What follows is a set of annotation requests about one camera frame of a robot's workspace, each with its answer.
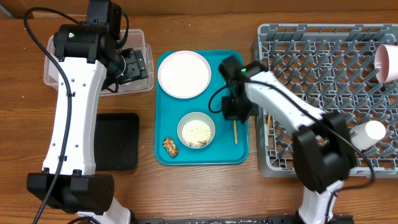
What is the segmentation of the white paper cup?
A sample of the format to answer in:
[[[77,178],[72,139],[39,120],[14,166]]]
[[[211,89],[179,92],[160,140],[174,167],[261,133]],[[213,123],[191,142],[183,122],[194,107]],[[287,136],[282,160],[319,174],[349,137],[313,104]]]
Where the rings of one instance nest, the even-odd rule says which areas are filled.
[[[360,150],[367,150],[386,135],[386,128],[379,121],[368,121],[350,130],[351,142]]]

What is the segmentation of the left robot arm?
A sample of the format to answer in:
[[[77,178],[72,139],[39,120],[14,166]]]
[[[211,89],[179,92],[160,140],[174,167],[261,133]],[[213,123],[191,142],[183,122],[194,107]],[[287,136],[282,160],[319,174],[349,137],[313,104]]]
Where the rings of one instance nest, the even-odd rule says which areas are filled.
[[[114,196],[114,179],[96,173],[96,122],[103,141],[119,139],[129,153],[137,152],[137,115],[98,116],[100,93],[117,93],[148,77],[142,50],[125,48],[121,32],[127,13],[111,1],[90,1],[84,21],[70,19],[53,36],[47,58],[58,71],[58,96],[51,144],[39,173],[27,176],[27,189],[42,202],[75,215],[77,222],[134,223],[134,213]]]

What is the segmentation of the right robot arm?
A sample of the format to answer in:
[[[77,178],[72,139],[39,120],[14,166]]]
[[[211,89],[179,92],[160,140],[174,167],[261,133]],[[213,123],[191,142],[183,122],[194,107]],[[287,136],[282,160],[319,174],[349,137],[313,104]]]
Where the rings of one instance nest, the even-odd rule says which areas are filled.
[[[343,115],[306,103],[260,62],[244,66],[230,56],[218,70],[229,90],[221,99],[224,119],[245,123],[258,105],[292,137],[295,173],[305,186],[293,223],[332,223],[335,195],[356,165]]]

